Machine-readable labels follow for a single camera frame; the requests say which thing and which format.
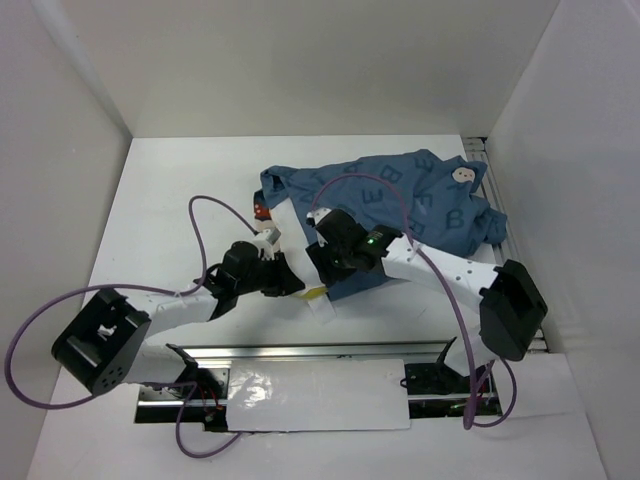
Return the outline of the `white pillow yellow trim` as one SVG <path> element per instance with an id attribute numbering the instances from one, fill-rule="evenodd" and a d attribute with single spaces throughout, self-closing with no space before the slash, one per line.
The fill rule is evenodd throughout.
<path id="1" fill-rule="evenodd" d="M 284 254 L 290 269 L 304 284 L 303 289 L 293 293 L 292 297 L 307 305 L 317 323 L 326 324 L 334 320 L 336 312 L 328 298 L 328 288 L 321 282 L 306 253 L 309 242 L 291 199 L 285 198 L 275 207 L 268 207 L 263 192 L 259 190 L 253 195 L 253 211 L 258 231 L 276 228 L 281 233 L 276 250 Z"/>

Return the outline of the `blue cartoon print pillowcase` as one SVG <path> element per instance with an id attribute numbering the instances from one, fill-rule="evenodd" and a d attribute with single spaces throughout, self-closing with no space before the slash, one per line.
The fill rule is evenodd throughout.
<path id="1" fill-rule="evenodd" d="M 338 208 L 365 229 L 409 229 L 413 238 L 447 253 L 470 257 L 481 245 L 507 236 L 507 217 L 479 196 L 487 167 L 460 156 L 442 160 L 429 150 L 362 157 L 318 168 L 271 166 L 260 174 L 257 209 L 290 200 L 308 242 L 312 206 Z"/>

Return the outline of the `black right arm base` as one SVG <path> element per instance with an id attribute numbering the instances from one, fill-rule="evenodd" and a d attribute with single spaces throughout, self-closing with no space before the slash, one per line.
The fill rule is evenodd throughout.
<path id="1" fill-rule="evenodd" d="M 411 420 L 462 418 L 471 393 L 469 377 L 451 370 L 433 352 L 408 353 L 402 360 L 399 383 L 407 393 Z"/>

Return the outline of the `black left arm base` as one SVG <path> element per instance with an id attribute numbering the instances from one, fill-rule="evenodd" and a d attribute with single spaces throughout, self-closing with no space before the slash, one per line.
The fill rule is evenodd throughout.
<path id="1" fill-rule="evenodd" d="M 134 423 L 174 424 L 183 408 L 181 424 L 198 424 L 205 431 L 226 432 L 231 361 L 202 358 L 198 362 L 199 370 L 209 374 L 207 383 L 200 381 L 194 393 L 191 386 L 141 387 Z"/>

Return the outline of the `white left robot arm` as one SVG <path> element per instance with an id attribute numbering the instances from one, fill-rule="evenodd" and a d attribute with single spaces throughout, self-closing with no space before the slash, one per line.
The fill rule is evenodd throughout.
<path id="1" fill-rule="evenodd" d="M 233 243 L 188 296 L 99 289 L 54 341 L 52 356 L 94 396 L 122 383 L 151 383 L 176 399 L 189 397 L 197 387 L 196 361 L 177 345 L 150 344 L 150 337 L 217 319 L 242 295 L 284 297 L 303 291 L 304 282 L 274 247 L 279 235 L 268 229 Z"/>

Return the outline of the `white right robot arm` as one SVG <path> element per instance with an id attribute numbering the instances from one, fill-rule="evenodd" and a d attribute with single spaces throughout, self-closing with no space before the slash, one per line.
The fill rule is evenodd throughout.
<path id="1" fill-rule="evenodd" d="M 448 392 L 460 391 L 471 372 L 492 361 L 523 360 L 548 307 L 526 267 L 514 260 L 481 263 L 428 247 L 395 228 L 365 229 L 340 209 L 320 208 L 306 222 L 317 241 L 307 248 L 329 285 L 355 272 L 377 273 L 441 290 L 450 303 L 479 316 L 448 344 L 436 379 Z"/>

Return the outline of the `white cover plate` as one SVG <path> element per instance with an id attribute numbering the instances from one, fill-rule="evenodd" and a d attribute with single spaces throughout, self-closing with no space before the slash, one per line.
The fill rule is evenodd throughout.
<path id="1" fill-rule="evenodd" d="M 235 361 L 226 406 L 231 431 L 405 430 L 404 363 L 388 360 Z"/>

